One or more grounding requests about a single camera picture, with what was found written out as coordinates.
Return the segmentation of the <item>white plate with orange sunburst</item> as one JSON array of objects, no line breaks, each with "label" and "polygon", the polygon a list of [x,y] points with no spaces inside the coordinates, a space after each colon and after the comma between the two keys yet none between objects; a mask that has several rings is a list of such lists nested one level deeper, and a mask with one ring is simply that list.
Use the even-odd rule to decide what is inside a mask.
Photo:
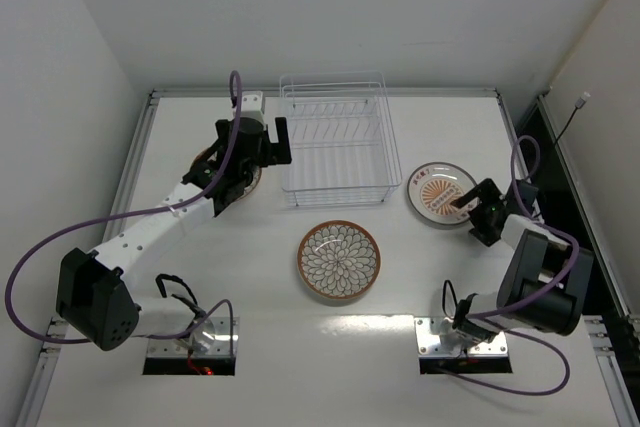
[{"label": "white plate with orange sunburst", "polygon": [[461,167],[447,162],[430,162],[416,168],[407,181],[410,206],[435,227],[453,228],[469,220],[469,212],[479,201],[473,199],[462,209],[452,202],[476,186],[474,178]]}]

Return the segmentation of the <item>brown rim flower pattern plate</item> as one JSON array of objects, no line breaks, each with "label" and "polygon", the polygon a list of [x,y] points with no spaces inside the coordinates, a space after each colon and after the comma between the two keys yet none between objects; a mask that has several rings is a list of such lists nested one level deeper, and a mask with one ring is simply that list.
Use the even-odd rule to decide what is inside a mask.
[{"label": "brown rim flower pattern plate", "polygon": [[381,254],[364,227],[330,220],[303,236],[296,264],[302,282],[312,293],[327,301],[347,303],[372,288],[380,273]]}]

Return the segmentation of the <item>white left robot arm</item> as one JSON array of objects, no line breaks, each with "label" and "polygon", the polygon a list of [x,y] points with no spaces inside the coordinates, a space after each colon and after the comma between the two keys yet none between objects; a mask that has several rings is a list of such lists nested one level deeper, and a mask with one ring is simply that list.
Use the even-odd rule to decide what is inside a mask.
[{"label": "white left robot arm", "polygon": [[160,204],[160,210],[85,253],[61,262],[56,311],[103,351],[131,336],[186,337],[205,316],[194,300],[176,294],[134,299],[139,275],[195,228],[243,196],[256,172],[292,161],[287,121],[275,120],[277,142],[258,120],[219,120],[218,138]]}]

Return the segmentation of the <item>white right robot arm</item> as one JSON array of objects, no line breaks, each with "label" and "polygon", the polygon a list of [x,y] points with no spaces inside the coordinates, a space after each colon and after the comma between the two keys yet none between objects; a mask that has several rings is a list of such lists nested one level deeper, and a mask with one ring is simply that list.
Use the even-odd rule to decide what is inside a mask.
[{"label": "white right robot arm", "polygon": [[503,194],[487,178],[451,202],[468,209],[471,235],[483,245],[502,241],[513,249],[495,293],[472,293],[456,303],[451,336],[464,347],[491,342],[514,328],[568,336],[577,327],[594,254],[533,219],[537,194],[524,180]]}]

